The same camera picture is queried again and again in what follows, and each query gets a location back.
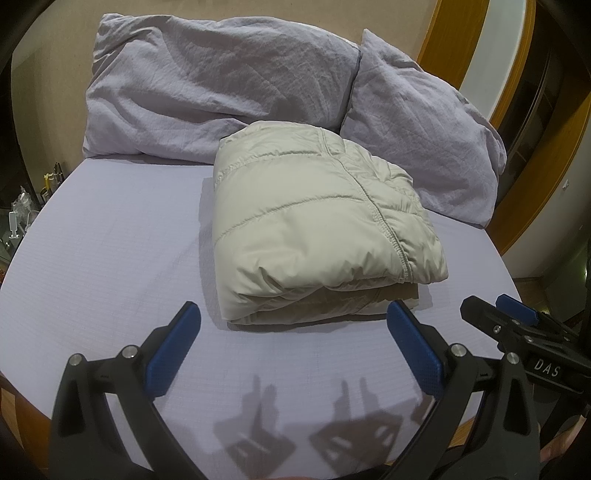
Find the beige wall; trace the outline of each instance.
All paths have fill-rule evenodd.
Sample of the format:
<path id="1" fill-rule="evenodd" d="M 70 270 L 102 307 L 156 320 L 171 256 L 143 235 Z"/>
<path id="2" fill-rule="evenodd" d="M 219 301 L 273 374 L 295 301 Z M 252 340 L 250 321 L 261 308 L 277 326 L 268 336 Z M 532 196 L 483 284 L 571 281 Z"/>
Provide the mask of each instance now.
<path id="1" fill-rule="evenodd" d="M 82 160 L 84 93 L 102 14 L 172 14 L 220 20 L 269 15 L 316 25 L 355 42 L 364 28 L 417 57 L 436 0 L 56 0 L 30 28 L 12 60 L 12 101 L 19 143 L 33 185 L 61 162 Z"/>

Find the wrinkled pillowcase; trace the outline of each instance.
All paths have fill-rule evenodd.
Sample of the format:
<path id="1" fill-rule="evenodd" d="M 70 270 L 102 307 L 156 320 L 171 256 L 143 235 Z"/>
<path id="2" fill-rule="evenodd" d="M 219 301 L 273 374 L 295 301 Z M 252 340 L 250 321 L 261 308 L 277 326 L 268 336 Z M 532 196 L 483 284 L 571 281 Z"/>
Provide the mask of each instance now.
<path id="1" fill-rule="evenodd" d="M 506 163 L 499 134 L 455 88 L 369 30 L 340 134 L 406 170 L 425 208 L 490 221 Z"/>
<path id="2" fill-rule="evenodd" d="M 146 153 L 213 164 L 257 120 L 337 131 L 357 45 L 271 17 L 219 22 L 104 15 L 86 94 L 86 157 Z"/>

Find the blue gripper pad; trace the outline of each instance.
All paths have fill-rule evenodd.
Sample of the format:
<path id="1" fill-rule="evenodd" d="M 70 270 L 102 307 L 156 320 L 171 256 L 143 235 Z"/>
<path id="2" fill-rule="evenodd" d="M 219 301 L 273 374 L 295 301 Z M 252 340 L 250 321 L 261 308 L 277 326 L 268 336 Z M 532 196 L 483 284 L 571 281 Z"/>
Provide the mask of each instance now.
<path id="1" fill-rule="evenodd" d="M 538 314 L 534 309 L 526 307 L 509 295 L 499 295 L 495 302 L 497 309 L 512 319 L 519 320 L 528 327 L 538 325 Z"/>
<path id="2" fill-rule="evenodd" d="M 199 307 L 188 301 L 171 323 L 172 329 L 146 366 L 144 391 L 150 398 L 166 395 L 201 328 Z"/>
<path id="3" fill-rule="evenodd" d="M 410 318 L 395 301 L 388 306 L 386 319 L 388 330 L 421 390 L 439 400 L 445 390 L 443 365 L 419 331 L 419 323 Z"/>

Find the jacket seam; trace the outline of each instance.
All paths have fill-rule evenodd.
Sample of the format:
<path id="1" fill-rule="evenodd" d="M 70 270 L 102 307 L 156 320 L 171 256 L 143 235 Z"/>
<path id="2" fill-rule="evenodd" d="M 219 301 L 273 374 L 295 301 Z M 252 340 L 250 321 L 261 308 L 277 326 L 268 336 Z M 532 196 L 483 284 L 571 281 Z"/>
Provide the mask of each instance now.
<path id="1" fill-rule="evenodd" d="M 373 208 L 371 208 L 371 210 L 372 210 L 372 216 L 374 217 L 374 222 L 376 223 L 376 225 L 378 225 L 378 228 L 380 229 L 380 231 L 382 231 L 382 233 L 386 236 L 386 238 L 388 238 L 388 240 L 390 241 L 390 243 L 394 247 L 394 250 L 396 251 L 396 253 L 398 254 L 398 257 L 400 258 L 400 260 L 402 262 L 402 267 L 404 269 L 405 275 L 407 275 L 410 278 L 409 283 L 414 283 L 413 271 L 410 268 L 410 263 L 408 261 L 407 256 L 404 254 L 404 251 L 402 250 L 402 247 L 400 245 L 400 241 L 398 240 L 398 237 L 396 236 L 394 231 L 389 227 L 388 222 L 386 222 L 384 216 L 382 215 L 382 212 L 380 211 L 378 206 L 374 203 L 374 201 L 371 199 L 371 197 L 368 195 L 367 191 L 363 188 L 363 186 L 351 174 L 351 172 L 347 169 L 347 167 L 345 167 L 343 162 L 339 158 L 335 157 L 334 155 L 332 155 L 329 152 L 328 145 L 326 144 L 326 136 L 325 136 L 323 130 L 321 130 L 321 132 L 322 132 L 322 140 L 324 142 L 324 149 L 326 150 L 327 154 L 330 155 L 331 158 L 334 158 L 337 162 L 339 162 L 339 164 L 341 165 L 343 170 L 349 175 L 349 177 L 352 179 L 352 181 L 355 182 L 355 184 L 361 189 L 361 191 L 363 192 L 363 195 L 365 196 L 365 199 L 373 207 Z"/>
<path id="2" fill-rule="evenodd" d="M 278 157 L 285 157 L 287 155 L 303 155 L 306 157 L 318 157 L 319 156 L 319 154 L 316 152 L 312 152 L 312 153 L 309 153 L 309 152 L 284 152 L 284 153 L 278 153 L 278 154 L 273 153 L 273 154 L 264 154 L 264 155 L 260 155 L 257 157 L 249 157 L 249 158 L 246 158 L 244 160 L 238 161 L 236 163 L 233 163 L 233 164 L 227 166 L 220 173 L 218 173 L 216 176 L 214 188 L 217 188 L 217 186 L 220 185 L 222 180 L 225 177 L 227 177 L 230 173 L 238 170 L 241 167 L 245 167 L 247 165 L 256 163 L 258 161 L 265 161 L 265 160 L 274 159 L 274 158 L 278 158 Z"/>
<path id="3" fill-rule="evenodd" d="M 257 215 L 252 215 L 249 218 L 246 218 L 238 223 L 236 223 L 235 225 L 232 225 L 230 228 L 228 228 L 227 230 L 223 231 L 218 238 L 214 241 L 213 245 L 215 247 L 215 245 L 227 234 L 233 232 L 234 230 L 245 226 L 246 224 L 250 223 L 253 220 L 258 220 L 259 218 L 263 218 L 266 215 L 270 215 L 272 213 L 277 213 L 281 210 L 284 210 L 286 208 L 291 208 L 297 205 L 303 205 L 304 203 L 312 203 L 312 202 L 320 202 L 322 200 L 335 200 L 335 199 L 344 199 L 344 200 L 355 200 L 357 202 L 363 202 L 363 199 L 358 199 L 355 197 L 349 197 L 346 195 L 329 195 L 329 196 L 324 196 L 324 197 L 317 197 L 317 198 L 313 198 L 313 199 L 305 199 L 305 200 L 300 200 L 298 202 L 292 202 L 292 203 L 287 203 L 286 205 L 281 205 L 280 207 L 275 207 L 269 210 L 266 210 L 263 213 L 259 213 Z"/>

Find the folded jacket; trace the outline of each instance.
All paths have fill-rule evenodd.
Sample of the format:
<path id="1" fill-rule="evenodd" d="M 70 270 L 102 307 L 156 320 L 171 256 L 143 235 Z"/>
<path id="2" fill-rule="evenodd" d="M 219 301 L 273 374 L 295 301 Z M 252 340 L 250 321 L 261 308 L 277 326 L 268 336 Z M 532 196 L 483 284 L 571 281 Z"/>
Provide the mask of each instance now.
<path id="1" fill-rule="evenodd" d="M 313 322 L 376 314 L 447 278 L 400 167 L 318 127 L 256 122 L 220 142 L 213 243 L 223 318 Z"/>

